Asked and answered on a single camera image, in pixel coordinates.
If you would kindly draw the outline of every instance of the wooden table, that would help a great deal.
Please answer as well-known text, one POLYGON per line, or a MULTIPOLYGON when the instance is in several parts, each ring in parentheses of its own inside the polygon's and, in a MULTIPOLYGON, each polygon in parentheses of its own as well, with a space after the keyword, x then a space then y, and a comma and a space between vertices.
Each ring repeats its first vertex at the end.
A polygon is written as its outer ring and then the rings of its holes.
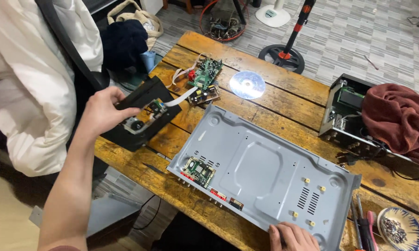
MULTIPOLYGON (((283 137, 290 142, 329 160, 336 162, 338 147, 318 138, 318 129, 324 114, 329 87, 293 72, 286 71, 194 32, 186 32, 151 72, 165 85, 171 83, 178 68, 190 67, 198 54, 212 53, 212 58, 222 59, 225 66, 217 76, 222 98, 213 103, 227 109, 258 126, 283 137), (267 82, 262 97, 243 100, 229 88, 229 79, 238 71, 251 70, 259 73, 267 82)), ((174 97, 183 94, 189 86, 181 78, 171 87, 174 97)), ((170 124, 163 128, 147 145, 173 158, 201 119, 204 109, 180 104, 183 109, 170 124)), ((251 224, 230 210, 213 205, 201 192, 193 192, 166 171, 168 161, 147 148, 132 153, 103 138, 95 144, 95 154, 136 183, 158 195, 201 225, 232 243, 241 250, 269 250, 268 233, 251 224), (158 174, 143 163, 151 164, 166 174, 158 174)), ((361 196, 363 210, 380 212, 383 208, 401 206, 419 220, 419 181, 403 180, 375 162, 359 161, 346 169, 363 174, 361 196)), ((394 250, 377 237, 381 251, 394 250)), ((352 221, 347 220, 341 249, 353 251, 357 246, 352 221)))

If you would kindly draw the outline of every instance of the tripod stand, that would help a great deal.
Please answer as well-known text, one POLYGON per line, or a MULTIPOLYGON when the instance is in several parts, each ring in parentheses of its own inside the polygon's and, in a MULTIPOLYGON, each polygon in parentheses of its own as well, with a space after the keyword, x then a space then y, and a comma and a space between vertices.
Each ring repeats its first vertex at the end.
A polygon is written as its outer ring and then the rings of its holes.
POLYGON ((299 13, 298 21, 296 22, 295 28, 293 28, 293 32, 291 33, 286 45, 277 44, 267 46, 262 49, 258 58, 265 60, 265 56, 269 54, 273 58, 274 65, 301 74, 305 67, 304 58, 301 53, 292 47, 293 43, 295 43, 296 36, 299 31, 301 31, 302 25, 307 23, 308 15, 310 14, 315 2, 316 0, 305 0, 301 12, 299 13))

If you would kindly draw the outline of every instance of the maroon towel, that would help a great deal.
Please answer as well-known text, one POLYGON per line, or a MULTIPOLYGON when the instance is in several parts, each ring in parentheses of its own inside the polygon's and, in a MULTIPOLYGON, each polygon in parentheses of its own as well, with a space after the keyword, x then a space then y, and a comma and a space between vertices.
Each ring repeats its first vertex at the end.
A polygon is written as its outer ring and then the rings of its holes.
POLYGON ((394 83, 372 87, 363 100, 369 135, 419 163, 419 94, 394 83))

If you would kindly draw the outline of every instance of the compact disc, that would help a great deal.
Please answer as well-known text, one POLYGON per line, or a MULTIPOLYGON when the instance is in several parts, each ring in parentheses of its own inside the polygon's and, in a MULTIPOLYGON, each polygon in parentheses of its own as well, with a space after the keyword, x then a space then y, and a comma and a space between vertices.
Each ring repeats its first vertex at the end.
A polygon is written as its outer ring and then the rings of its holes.
POLYGON ((229 87, 243 99, 256 99, 265 91, 265 81, 253 71, 240 71, 230 79, 229 87))

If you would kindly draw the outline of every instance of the hand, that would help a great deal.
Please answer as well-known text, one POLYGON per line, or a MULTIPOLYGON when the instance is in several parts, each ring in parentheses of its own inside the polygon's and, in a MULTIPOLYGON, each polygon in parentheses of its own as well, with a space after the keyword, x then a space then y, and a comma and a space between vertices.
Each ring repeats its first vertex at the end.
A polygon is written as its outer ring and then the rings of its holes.
POLYGON ((295 224, 281 222, 276 226, 270 225, 268 233, 271 251, 320 251, 315 237, 295 224), (282 247, 280 235, 284 238, 286 247, 282 247))
POLYGON ((77 132, 96 138, 126 118, 136 116, 140 112, 139 108, 127 108, 121 111, 115 108, 115 104, 124 98, 124 93, 116 86, 96 92, 85 105, 77 132))

